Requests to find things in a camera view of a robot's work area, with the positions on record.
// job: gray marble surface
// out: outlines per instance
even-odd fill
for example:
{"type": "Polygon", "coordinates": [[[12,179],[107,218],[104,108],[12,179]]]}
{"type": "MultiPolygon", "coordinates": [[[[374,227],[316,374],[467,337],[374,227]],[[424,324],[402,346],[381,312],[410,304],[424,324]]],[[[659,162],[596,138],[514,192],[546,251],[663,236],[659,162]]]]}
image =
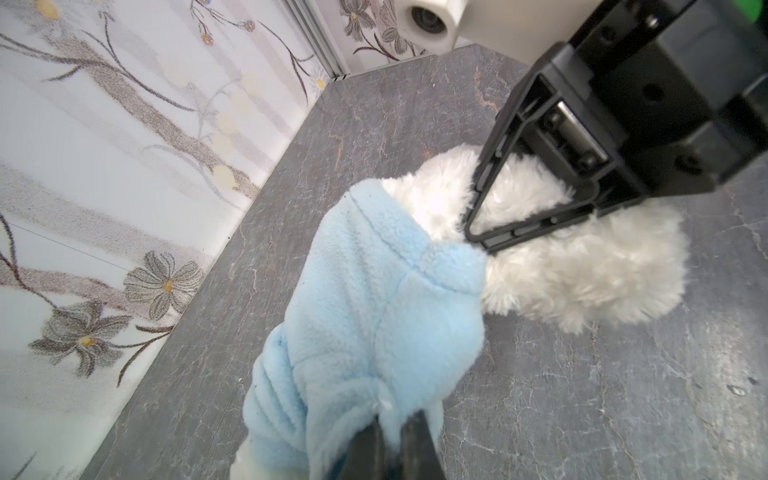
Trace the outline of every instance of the gray marble surface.
{"type": "MultiPolygon", "coordinates": [[[[323,214],[352,184],[481,144],[525,66],[480,47],[331,84],[83,478],[226,478],[250,367],[323,214]]],[[[675,200],[682,306],[580,336],[489,316],[445,403],[450,480],[768,478],[768,165],[675,200]]]]}

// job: yellow flower center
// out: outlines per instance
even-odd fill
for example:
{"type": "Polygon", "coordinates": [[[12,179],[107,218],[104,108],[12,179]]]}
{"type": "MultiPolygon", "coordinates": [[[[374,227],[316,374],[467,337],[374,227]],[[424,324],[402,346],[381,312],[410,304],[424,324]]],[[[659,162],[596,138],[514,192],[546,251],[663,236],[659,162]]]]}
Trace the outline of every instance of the yellow flower center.
{"type": "Polygon", "coordinates": [[[58,18],[58,10],[50,0],[37,0],[35,2],[35,8],[46,18],[50,18],[51,20],[58,18]]]}

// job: floral wallpaper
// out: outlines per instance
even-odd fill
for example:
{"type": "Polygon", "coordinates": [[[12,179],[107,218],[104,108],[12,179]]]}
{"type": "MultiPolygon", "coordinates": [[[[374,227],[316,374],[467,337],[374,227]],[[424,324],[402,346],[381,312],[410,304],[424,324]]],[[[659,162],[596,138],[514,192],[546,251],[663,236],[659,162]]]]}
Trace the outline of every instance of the floral wallpaper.
{"type": "Polygon", "coordinates": [[[78,478],[328,81],[282,0],[0,0],[0,478],[78,478]]]}
{"type": "Polygon", "coordinates": [[[397,32],[393,0],[309,0],[350,73],[415,58],[426,50],[397,32]]]}

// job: light blue fleece garment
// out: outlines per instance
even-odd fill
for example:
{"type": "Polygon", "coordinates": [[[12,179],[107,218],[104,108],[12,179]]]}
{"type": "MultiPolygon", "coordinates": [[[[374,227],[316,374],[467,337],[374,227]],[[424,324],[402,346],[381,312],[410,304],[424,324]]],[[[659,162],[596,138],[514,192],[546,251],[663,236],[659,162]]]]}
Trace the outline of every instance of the light blue fleece garment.
{"type": "Polygon", "coordinates": [[[354,186],[253,366],[243,417],[257,461],[320,480],[376,416],[398,452],[420,409],[436,444],[442,400],[482,348],[484,284],[483,253],[432,242],[379,180],[354,186]]]}

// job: white fluffy fur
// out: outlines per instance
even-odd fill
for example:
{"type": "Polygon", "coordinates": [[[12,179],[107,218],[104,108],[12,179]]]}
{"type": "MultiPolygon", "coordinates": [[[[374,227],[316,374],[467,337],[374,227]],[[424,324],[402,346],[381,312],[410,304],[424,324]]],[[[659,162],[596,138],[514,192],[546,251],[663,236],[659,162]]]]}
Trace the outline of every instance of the white fluffy fur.
{"type": "MultiPolygon", "coordinates": [[[[433,240],[461,241],[478,153],[462,145],[382,184],[433,240]]],[[[524,220],[567,203],[570,195],[537,157],[510,157],[472,231],[524,220]]],[[[688,241],[681,220],[671,206],[646,200],[503,250],[488,258],[484,309],[514,310],[570,333],[590,322],[663,316],[684,292],[688,241]]]]}
{"type": "Polygon", "coordinates": [[[253,457],[250,435],[240,444],[235,461],[230,466],[230,480],[307,480],[309,477],[309,472],[305,470],[272,470],[261,465],[253,457]]]}

